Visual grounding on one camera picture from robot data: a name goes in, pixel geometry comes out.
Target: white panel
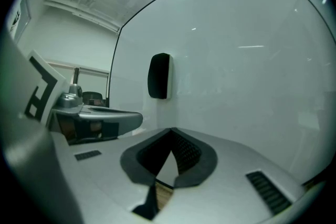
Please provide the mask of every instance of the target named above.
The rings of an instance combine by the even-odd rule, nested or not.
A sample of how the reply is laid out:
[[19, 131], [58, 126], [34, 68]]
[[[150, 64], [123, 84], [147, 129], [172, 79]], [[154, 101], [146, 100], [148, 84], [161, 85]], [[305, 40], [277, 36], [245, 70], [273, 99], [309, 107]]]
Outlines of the white panel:
[[80, 71], [78, 76], [78, 84], [82, 87], [83, 92], [99, 92], [106, 98], [106, 74], [98, 74], [96, 72]]
[[71, 82], [72, 75], [74, 74], [75, 70], [73, 67], [66, 67], [66, 66], [59, 66], [50, 64], [52, 68], [54, 68], [58, 73], [60, 73], [63, 77], [65, 77], [67, 82]]
[[[174, 58], [169, 101], [147, 89], [151, 58], [162, 52]], [[307, 0], [157, 0], [122, 29], [110, 107], [137, 96], [143, 129], [243, 143], [303, 183], [335, 151], [335, 73], [334, 40]]]
[[[60, 167], [76, 198], [83, 223], [149, 223], [139, 215], [130, 213], [138, 204], [144, 203], [148, 186], [133, 184], [119, 164], [120, 151], [124, 150], [120, 144], [125, 144], [127, 141], [115, 140], [69, 147], [62, 134], [51, 133], [51, 135]], [[111, 142], [116, 141], [119, 142], [119, 147], [109, 151]], [[74, 158], [75, 154], [92, 150], [92, 146], [102, 154], [82, 163]]]

